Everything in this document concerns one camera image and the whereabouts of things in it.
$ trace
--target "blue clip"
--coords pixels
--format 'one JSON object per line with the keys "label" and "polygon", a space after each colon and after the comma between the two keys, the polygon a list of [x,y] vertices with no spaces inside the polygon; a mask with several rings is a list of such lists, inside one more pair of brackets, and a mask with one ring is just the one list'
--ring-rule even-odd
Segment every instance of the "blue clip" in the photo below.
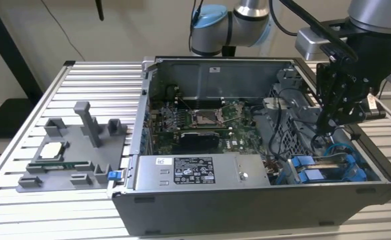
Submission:
{"label": "blue clip", "polygon": [[108,172],[108,181],[120,181],[122,180],[122,171]]}
{"label": "blue clip", "polygon": [[316,164],[312,156],[295,156],[291,159],[291,163],[294,164],[295,168]]}

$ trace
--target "white sticker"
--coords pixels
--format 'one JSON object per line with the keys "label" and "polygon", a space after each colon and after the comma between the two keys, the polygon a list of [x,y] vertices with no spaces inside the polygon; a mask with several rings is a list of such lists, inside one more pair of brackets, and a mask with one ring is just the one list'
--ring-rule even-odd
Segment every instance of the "white sticker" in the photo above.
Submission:
{"label": "white sticker", "polygon": [[158,157],[155,159],[156,165],[172,165],[172,158],[171,157]]}
{"label": "white sticker", "polygon": [[373,94],[369,94],[367,95],[367,102],[369,102],[369,109],[371,109],[371,110],[377,110],[378,109],[378,107],[377,107],[377,98],[375,98],[375,96],[373,95]]}
{"label": "white sticker", "polygon": [[220,68],[220,67],[211,67],[211,68],[208,69],[208,72],[210,72],[210,73],[220,73],[220,72],[222,72],[222,68]]}

